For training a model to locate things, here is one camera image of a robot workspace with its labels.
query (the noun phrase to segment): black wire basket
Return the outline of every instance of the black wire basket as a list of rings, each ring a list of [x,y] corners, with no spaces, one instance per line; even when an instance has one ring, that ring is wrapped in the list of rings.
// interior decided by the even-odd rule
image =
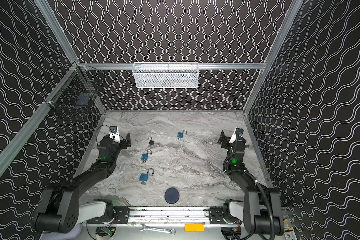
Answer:
[[[79,66],[64,86],[47,104],[63,120],[85,120],[94,105],[105,79],[105,73],[88,66]]]

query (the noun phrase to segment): black cable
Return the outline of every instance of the black cable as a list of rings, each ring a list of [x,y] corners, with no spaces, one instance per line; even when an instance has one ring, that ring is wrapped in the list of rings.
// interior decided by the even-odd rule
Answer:
[[[224,172],[226,175],[230,174],[231,172],[241,172],[243,173],[243,170],[239,170],[239,169],[232,169],[232,170],[229,170],[229,171],[226,171]]]
[[[247,240],[247,239],[250,238],[252,235],[253,235],[253,233],[250,233],[250,234],[246,235],[245,237],[240,238],[239,240]]]
[[[108,125],[106,125],[106,124],[101,125],[101,126],[96,130],[96,132],[95,132],[95,133],[96,133],[96,145],[97,145],[97,146],[99,146],[99,143],[98,143],[98,141],[97,141],[97,131],[98,131],[99,129],[101,129],[102,126],[108,127],[108,128],[109,128],[109,132],[112,132],[112,130],[110,129],[110,127],[109,127]],[[117,134],[117,133],[115,133],[115,132],[112,132],[112,134],[115,134],[115,135],[121,137],[121,138],[124,140],[124,138],[123,138],[121,135],[119,135],[119,134]]]
[[[85,226],[87,227],[87,233],[88,233],[88,235],[89,235],[93,240],[97,240],[96,238],[93,238],[93,237],[91,236],[91,234],[89,233],[87,221],[85,221]]]
[[[225,163],[226,163],[226,161],[230,158],[230,157],[232,157],[233,156],[233,153],[231,153],[230,155],[228,155],[226,158],[225,158],[225,160],[224,160],[224,162],[223,162],[223,171],[225,171]]]
[[[270,224],[270,227],[271,227],[271,232],[269,234],[269,239],[264,237],[262,234],[259,234],[259,236],[263,240],[274,240],[274,238],[275,238],[275,226],[274,226],[274,222],[273,222],[273,212],[272,212],[271,204],[269,203],[268,197],[265,194],[265,192],[264,192],[263,188],[261,187],[260,183],[256,180],[256,178],[252,174],[250,174],[248,171],[245,171],[244,174],[247,174],[254,181],[256,187],[259,189],[259,191],[263,195],[264,205],[267,208],[267,212],[268,212],[268,215],[269,215],[269,224]]]

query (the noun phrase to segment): wire mesh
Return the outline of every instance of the wire mesh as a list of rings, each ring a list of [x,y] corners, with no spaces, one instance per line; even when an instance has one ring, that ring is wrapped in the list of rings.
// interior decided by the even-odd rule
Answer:
[[[104,72],[80,66],[60,91],[47,103],[63,120],[84,120],[105,79]]]
[[[133,64],[132,74],[138,88],[197,88],[198,63]]]

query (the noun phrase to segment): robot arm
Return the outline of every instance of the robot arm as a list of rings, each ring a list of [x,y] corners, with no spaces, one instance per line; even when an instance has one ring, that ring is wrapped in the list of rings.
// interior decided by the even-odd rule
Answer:
[[[126,139],[120,142],[115,142],[109,134],[104,136],[97,147],[99,157],[87,171],[68,182],[53,184],[43,190],[39,204],[32,215],[34,228],[68,233],[76,225],[77,220],[82,219],[82,216],[79,216],[79,197],[113,173],[120,150],[127,147],[131,147],[129,133]],[[106,206],[101,203],[97,205],[100,212],[104,209],[102,211],[104,214]]]
[[[275,235],[284,233],[279,193],[257,182],[245,167],[243,157],[246,140],[242,135],[241,128],[236,128],[232,137],[226,137],[221,131],[218,140],[221,147],[227,149],[223,170],[244,192],[244,202],[232,201],[227,208],[231,216],[244,222],[248,233],[259,234],[262,239],[266,239],[263,234],[270,234],[270,239],[273,239]]]

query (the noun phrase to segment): enclosure wall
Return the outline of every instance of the enclosure wall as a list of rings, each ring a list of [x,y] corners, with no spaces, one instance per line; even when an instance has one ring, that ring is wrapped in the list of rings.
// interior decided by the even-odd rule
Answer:
[[[132,71],[105,71],[109,110],[242,110],[259,70],[201,70],[197,88],[137,88]]]
[[[0,153],[70,65],[32,0],[0,1]]]
[[[360,1],[304,2],[248,117],[298,239],[360,240]]]
[[[0,153],[70,65],[32,0],[0,1]],[[39,238],[30,217],[41,191],[73,177],[99,118],[49,112],[0,178],[0,240]]]
[[[291,0],[48,2],[83,63],[260,63]]]

